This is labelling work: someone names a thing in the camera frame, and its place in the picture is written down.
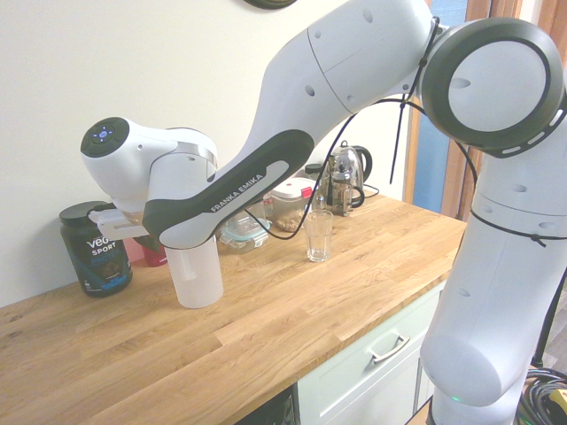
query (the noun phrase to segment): white plastic cup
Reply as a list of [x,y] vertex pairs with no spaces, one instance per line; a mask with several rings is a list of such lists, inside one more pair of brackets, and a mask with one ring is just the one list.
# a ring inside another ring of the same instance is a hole
[[305,218],[307,257],[321,262],[330,259],[330,236],[333,233],[333,214],[325,210],[313,210]]
[[223,291],[221,263],[214,237],[190,250],[166,248],[166,255],[179,304],[202,308],[219,300]]

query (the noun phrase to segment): black cable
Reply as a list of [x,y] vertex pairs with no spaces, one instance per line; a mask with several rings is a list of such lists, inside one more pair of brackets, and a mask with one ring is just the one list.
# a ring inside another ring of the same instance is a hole
[[486,224],[487,226],[490,226],[491,228],[495,228],[502,232],[510,233],[511,235],[530,238],[534,242],[537,242],[539,245],[541,245],[543,248],[547,247],[547,245],[545,245],[543,241],[564,241],[567,239],[567,237],[565,236],[541,236],[530,233],[518,232],[516,230],[512,230],[511,228],[503,228],[502,226],[498,226],[497,224],[491,223],[490,221],[483,219],[478,214],[476,214],[472,209],[470,209],[470,215],[472,215],[478,221]]
[[404,108],[406,107],[406,95],[401,97],[400,116],[398,118],[398,129],[396,130],[396,144],[393,146],[392,170],[390,171],[390,184],[393,182],[393,172],[396,169],[396,158],[398,157],[398,145],[400,144],[401,122],[404,118]]
[[433,25],[433,31],[431,31],[431,37],[427,42],[427,47],[425,48],[425,53],[423,54],[422,58],[419,60],[419,67],[417,67],[416,77],[414,78],[414,82],[411,85],[411,89],[407,95],[403,95],[401,97],[400,103],[400,117],[398,118],[398,130],[396,133],[396,144],[393,148],[393,159],[392,159],[392,171],[390,172],[390,184],[393,182],[393,173],[396,168],[396,158],[398,157],[398,146],[400,144],[400,134],[401,134],[401,122],[404,116],[404,109],[406,108],[406,104],[408,104],[409,99],[414,95],[414,91],[416,91],[417,83],[419,82],[419,78],[421,77],[422,71],[427,65],[427,57],[431,52],[431,48],[433,47],[433,42],[435,41],[435,36],[437,35],[437,30],[439,28],[439,17],[434,16],[433,21],[435,24]]
[[478,174],[477,174],[477,169],[475,168],[474,163],[472,162],[472,159],[470,159],[469,156],[469,152],[465,149],[464,146],[462,146],[459,142],[454,141],[457,146],[459,147],[459,149],[461,150],[462,154],[464,155],[465,159],[467,160],[467,164],[470,167],[470,172],[472,173],[472,180],[475,183],[475,189],[477,188],[477,180],[478,180]]
[[[438,17],[433,17],[434,20],[434,26],[433,26],[433,31],[431,33],[431,37],[430,40],[428,41],[427,47],[425,48],[425,53],[423,54],[423,57],[420,59],[419,61],[419,67],[417,68],[417,73],[416,73],[416,77],[414,78],[414,82],[412,84],[412,87],[410,89],[410,91],[408,92],[407,95],[403,95],[401,99],[380,99],[378,101],[376,101],[374,104],[386,104],[386,103],[398,103],[400,104],[400,117],[398,119],[398,129],[397,129],[397,135],[396,135],[396,144],[394,147],[394,156],[393,156],[393,161],[392,161],[392,171],[390,174],[390,184],[392,184],[392,179],[393,179],[393,173],[394,173],[394,168],[395,168],[395,164],[396,164],[396,158],[397,158],[397,153],[398,153],[398,146],[399,146],[399,142],[400,142],[400,131],[401,131],[401,122],[402,122],[402,118],[403,118],[403,111],[405,106],[408,104],[411,107],[413,107],[414,109],[417,109],[419,112],[421,112],[423,115],[427,116],[427,114],[425,113],[425,110],[423,107],[421,107],[418,104],[415,104],[414,102],[411,102],[409,99],[413,96],[414,91],[416,90],[416,86],[417,83],[419,82],[419,78],[421,77],[421,73],[423,71],[423,69],[425,68],[425,66],[427,65],[427,57],[429,56],[429,53],[431,52],[431,48],[433,46],[433,42],[435,41],[435,36],[437,35],[437,31],[439,28],[439,18]],[[322,163],[322,171],[319,173],[319,177],[317,177],[317,180],[315,182],[315,187],[313,189],[313,192],[311,193],[311,197],[309,197],[309,200],[307,201],[307,205],[305,208],[305,211],[303,212],[303,216],[301,217],[301,220],[299,221],[299,225],[298,228],[295,229],[295,231],[289,235],[289,236],[280,236],[280,235],[276,235],[273,232],[271,232],[256,216],[254,216],[251,212],[249,212],[248,210],[245,210],[248,215],[250,215],[254,220],[256,220],[256,222],[260,225],[260,227],[262,229],[264,229],[269,235],[273,236],[276,239],[281,239],[283,241],[288,241],[290,239],[292,239],[293,237],[295,237],[295,235],[298,234],[299,230],[301,229],[301,226],[303,226],[303,222],[305,221],[305,218],[307,217],[307,213],[309,212],[309,207],[311,206],[311,204],[313,203],[313,198],[315,196],[315,192],[317,190],[317,188],[319,187],[319,182],[322,179],[322,175],[324,173],[325,167],[327,166],[328,162],[329,162],[329,158],[333,152],[333,149],[335,148],[335,145],[338,142],[338,139],[343,135],[343,132],[345,131],[346,127],[348,127],[348,125],[351,123],[351,121],[354,119],[354,117],[356,117],[356,115],[358,115],[358,113],[351,115],[345,122],[345,124],[343,125],[343,127],[339,130],[337,137],[335,138],[335,140],[333,141],[333,143],[331,144],[329,151],[327,153],[327,156],[325,157],[325,160]],[[472,160],[470,159],[469,153],[462,147],[462,145],[460,145],[458,142],[456,142],[457,145],[459,146],[459,149],[461,150],[462,154],[465,156],[467,163],[470,166],[472,175],[473,175],[473,180],[475,183],[475,187],[477,185],[477,170],[474,167],[474,164],[472,162]],[[380,190],[378,188],[374,188],[372,186],[369,186],[368,184],[366,184],[365,186],[368,186],[374,190],[377,191],[377,193],[370,195],[369,197],[375,197],[376,195],[378,195],[378,193],[380,192]]]
[[376,197],[376,196],[380,195],[380,189],[379,188],[375,188],[374,186],[370,186],[367,183],[364,183],[362,186],[365,187],[365,188],[371,188],[372,190],[376,191],[372,195],[368,195],[367,197],[365,197],[366,199],[368,199],[369,197]]
[[565,423],[563,411],[556,411],[549,395],[554,390],[567,390],[567,375],[553,369],[528,371],[527,380],[533,379],[523,392],[517,408],[518,423],[531,425],[561,425]]
[[[402,102],[404,102],[402,99],[380,99],[378,101],[376,101],[374,104],[387,104],[387,103],[399,103],[401,104]],[[414,104],[413,102],[405,102],[406,104],[410,105],[411,107],[417,109],[419,112],[421,112],[423,115],[425,114],[425,110],[417,105]],[[343,124],[343,127],[338,131],[337,137],[335,137],[335,140],[333,141],[333,143],[331,144],[329,151],[327,152],[327,156],[325,157],[325,160],[322,163],[322,171],[319,173],[319,177],[317,177],[317,180],[315,182],[315,187],[313,188],[313,192],[311,193],[311,197],[309,197],[309,200],[307,201],[307,205],[305,208],[305,211],[303,212],[303,216],[301,217],[301,220],[299,221],[299,225],[298,228],[296,228],[293,233],[289,236],[280,236],[280,235],[276,235],[275,233],[271,232],[254,214],[252,214],[250,211],[248,211],[247,209],[245,210],[246,213],[248,215],[250,215],[259,225],[262,229],[264,229],[264,231],[266,231],[266,233],[268,233],[270,236],[273,236],[275,239],[280,239],[282,241],[289,241],[290,239],[292,239],[293,237],[295,237],[295,235],[298,234],[299,230],[301,229],[301,226],[303,226],[303,222],[305,221],[305,218],[307,217],[307,213],[309,212],[309,206],[313,203],[313,198],[315,197],[315,192],[317,191],[317,188],[319,187],[319,182],[322,179],[322,175],[323,172],[325,170],[325,167],[327,166],[328,162],[329,162],[329,158],[333,153],[333,149],[335,148],[335,145],[338,142],[338,139],[340,139],[340,137],[343,135],[343,133],[345,132],[346,128],[348,127],[348,125],[351,123],[351,121],[354,119],[354,117],[356,117],[358,115],[358,113],[351,115],[350,117],[348,117],[348,119],[346,120],[345,124]]]

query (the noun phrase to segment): cabinet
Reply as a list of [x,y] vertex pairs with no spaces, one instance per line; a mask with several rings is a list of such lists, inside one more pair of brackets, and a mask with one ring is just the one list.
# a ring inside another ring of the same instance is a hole
[[300,379],[301,424],[405,424],[432,393],[419,350],[443,285]]

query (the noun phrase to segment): butcher block countertop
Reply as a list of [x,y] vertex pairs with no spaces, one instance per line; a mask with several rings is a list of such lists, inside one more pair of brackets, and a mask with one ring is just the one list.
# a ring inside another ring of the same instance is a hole
[[232,424],[447,277],[465,224],[387,197],[303,231],[221,249],[224,295],[188,310],[168,268],[107,298],[78,283],[0,309],[0,424]]

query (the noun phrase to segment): white wall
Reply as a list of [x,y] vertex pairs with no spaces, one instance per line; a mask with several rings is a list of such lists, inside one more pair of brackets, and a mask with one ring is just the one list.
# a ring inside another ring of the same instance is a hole
[[540,18],[541,0],[523,0],[520,10],[520,19],[527,20],[532,24],[538,25]]
[[[0,306],[76,281],[58,214],[108,199],[80,158],[92,124],[123,116],[197,128],[226,164],[250,130],[268,61],[344,2],[298,0],[280,11],[244,0],[0,2]],[[388,187],[398,108],[374,108],[345,137],[374,154],[371,183],[400,198],[406,134]]]

